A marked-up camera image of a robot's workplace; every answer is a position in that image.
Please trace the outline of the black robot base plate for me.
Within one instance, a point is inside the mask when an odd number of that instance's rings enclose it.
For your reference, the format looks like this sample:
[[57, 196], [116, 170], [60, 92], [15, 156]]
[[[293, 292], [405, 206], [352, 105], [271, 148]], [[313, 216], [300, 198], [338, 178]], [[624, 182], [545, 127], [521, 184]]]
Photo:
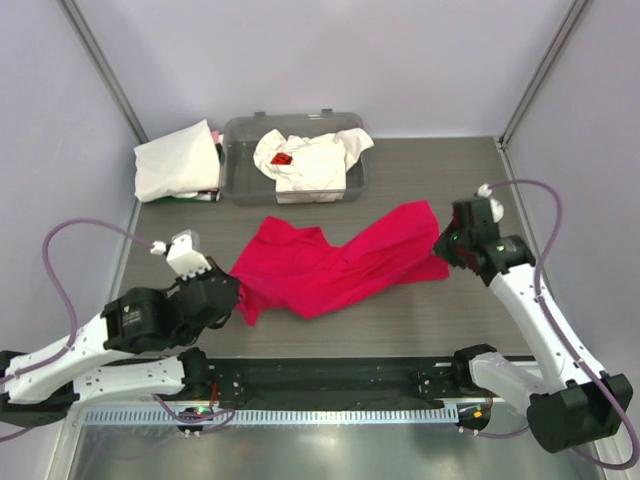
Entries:
[[451, 357], [211, 359], [196, 401], [266, 411], [435, 410], [489, 392], [456, 378]]

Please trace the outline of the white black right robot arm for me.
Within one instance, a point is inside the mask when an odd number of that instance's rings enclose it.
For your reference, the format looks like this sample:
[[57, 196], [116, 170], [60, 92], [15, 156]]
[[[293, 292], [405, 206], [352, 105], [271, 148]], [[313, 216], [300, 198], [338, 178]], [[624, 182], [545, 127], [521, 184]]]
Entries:
[[633, 396], [623, 374], [610, 375], [584, 347], [559, 310], [536, 260], [518, 235], [503, 236], [502, 205], [472, 197], [452, 204], [452, 219], [434, 253], [476, 274], [500, 300], [538, 364], [538, 374], [515, 365], [488, 344], [456, 351], [450, 372], [462, 395], [488, 390], [525, 415], [531, 433], [549, 453], [615, 435]]

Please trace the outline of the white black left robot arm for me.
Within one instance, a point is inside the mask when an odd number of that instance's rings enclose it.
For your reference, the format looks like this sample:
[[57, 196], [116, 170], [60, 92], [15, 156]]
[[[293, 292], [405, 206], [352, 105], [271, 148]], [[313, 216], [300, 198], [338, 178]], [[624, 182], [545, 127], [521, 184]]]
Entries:
[[240, 281], [223, 271], [137, 287], [80, 328], [32, 353], [1, 354], [1, 420], [23, 429], [56, 423], [74, 406], [158, 396], [195, 400], [212, 389], [206, 354], [194, 343], [225, 325]]

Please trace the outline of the pink t shirt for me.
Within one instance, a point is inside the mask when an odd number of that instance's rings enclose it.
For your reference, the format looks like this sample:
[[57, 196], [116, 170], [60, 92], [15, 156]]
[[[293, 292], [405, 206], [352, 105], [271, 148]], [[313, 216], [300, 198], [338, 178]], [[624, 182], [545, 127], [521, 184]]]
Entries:
[[395, 285], [445, 280], [449, 266], [432, 252], [438, 237], [425, 200], [396, 207], [342, 246], [318, 226], [269, 216], [231, 270], [241, 283], [237, 309], [249, 325], [272, 309], [315, 319]]

